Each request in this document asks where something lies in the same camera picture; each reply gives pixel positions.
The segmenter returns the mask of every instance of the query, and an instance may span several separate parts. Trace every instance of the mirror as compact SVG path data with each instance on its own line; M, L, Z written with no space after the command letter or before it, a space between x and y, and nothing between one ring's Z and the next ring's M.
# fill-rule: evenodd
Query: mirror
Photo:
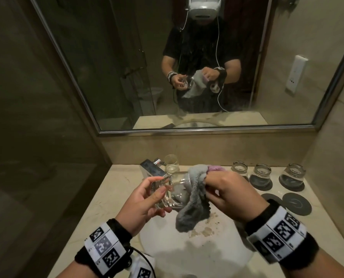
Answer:
M341 0L35 1L101 131L310 124L344 55Z

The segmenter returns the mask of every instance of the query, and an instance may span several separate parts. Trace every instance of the vr headset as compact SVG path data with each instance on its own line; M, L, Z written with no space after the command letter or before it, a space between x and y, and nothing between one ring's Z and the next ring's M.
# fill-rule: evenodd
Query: vr headset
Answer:
M222 0L188 0L188 16L193 20L213 20L217 17Z

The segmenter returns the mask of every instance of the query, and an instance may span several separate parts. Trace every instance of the mirror frame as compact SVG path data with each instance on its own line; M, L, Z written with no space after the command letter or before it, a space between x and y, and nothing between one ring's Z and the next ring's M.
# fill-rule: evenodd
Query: mirror frame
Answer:
M48 23L46 22L37 2L30 0L35 11L37 12L48 36L54 45L66 71L74 87L77 91L80 101L83 104L83 110L86 112L88 118L92 121L93 128L100 137L109 136L154 136L154 135L211 135L211 134L228 134L228 133L274 133L274 132L300 132L300 131L319 131L325 122L328 114L332 110L339 94L344 87L344 55L339 63L325 94L318 106L318 109L313 116L310 124L300 125L262 125L262 126L233 126L233 127L214 127L214 128L183 128L183 129L145 129L145 130L120 130L120 131L103 131L100 129L98 122L91 111L91 107L85 99L81 88L79 87L74 74L72 73L69 64L63 55L54 35L52 34Z

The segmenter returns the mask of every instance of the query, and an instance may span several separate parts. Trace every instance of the faucet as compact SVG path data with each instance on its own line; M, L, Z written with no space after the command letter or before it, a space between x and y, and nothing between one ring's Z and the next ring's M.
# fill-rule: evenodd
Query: faucet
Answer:
M167 173L160 168L161 165L165 165L165 163L159 158L156 158L153 162L149 159L146 159L140 164L140 169L143 177L147 178L149 176L167 176Z

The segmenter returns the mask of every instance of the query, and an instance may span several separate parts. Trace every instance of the electrical outlet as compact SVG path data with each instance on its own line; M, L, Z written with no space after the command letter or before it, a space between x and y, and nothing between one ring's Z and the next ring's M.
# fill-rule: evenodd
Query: electrical outlet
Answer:
M298 83L302 77L307 61L308 59L301 55L296 55L294 58L292 69L290 70L288 80L286 81L286 88L293 94L297 90Z

